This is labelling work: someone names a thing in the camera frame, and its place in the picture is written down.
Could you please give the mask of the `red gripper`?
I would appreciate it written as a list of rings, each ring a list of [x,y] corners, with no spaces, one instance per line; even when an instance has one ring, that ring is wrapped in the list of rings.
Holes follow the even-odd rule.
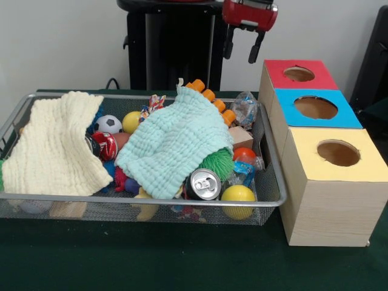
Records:
[[[278,6],[273,1],[224,1],[222,18],[228,24],[224,58],[230,59],[232,54],[234,27],[248,27],[258,31],[248,58],[249,64],[256,63],[265,34],[273,27],[277,16]]]

